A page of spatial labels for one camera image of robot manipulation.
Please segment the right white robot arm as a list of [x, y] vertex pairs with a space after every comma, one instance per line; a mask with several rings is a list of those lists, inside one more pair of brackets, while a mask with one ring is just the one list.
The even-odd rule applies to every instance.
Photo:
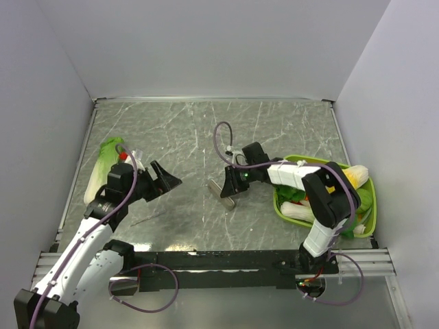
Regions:
[[298, 265], [315, 273], [330, 259], [330, 249], [347, 221], [354, 221], [361, 199], [342, 168], [335, 162], [290, 162], [270, 160], [258, 142], [242, 149], [245, 164], [227, 164], [221, 198], [247, 191], [252, 182], [288, 186], [303, 191], [314, 216], [312, 227], [298, 250]]

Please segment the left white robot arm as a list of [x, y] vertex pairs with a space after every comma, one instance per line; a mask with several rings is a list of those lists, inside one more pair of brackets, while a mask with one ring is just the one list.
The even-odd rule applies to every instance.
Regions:
[[32, 290], [14, 298], [19, 328], [77, 328], [80, 313], [111, 277], [134, 271], [134, 247], [111, 235], [128, 214], [130, 204], [150, 202], [182, 183], [157, 161], [146, 170], [129, 162], [112, 166], [107, 183], [87, 206], [78, 231], [55, 265]]

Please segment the beige remote control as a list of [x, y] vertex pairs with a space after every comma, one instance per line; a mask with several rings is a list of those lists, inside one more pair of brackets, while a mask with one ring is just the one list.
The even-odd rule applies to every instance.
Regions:
[[235, 208], [235, 202], [230, 197], [222, 197], [222, 188], [214, 180], [209, 180], [207, 188], [210, 193], [220, 202], [221, 205], [228, 211], [232, 211]]

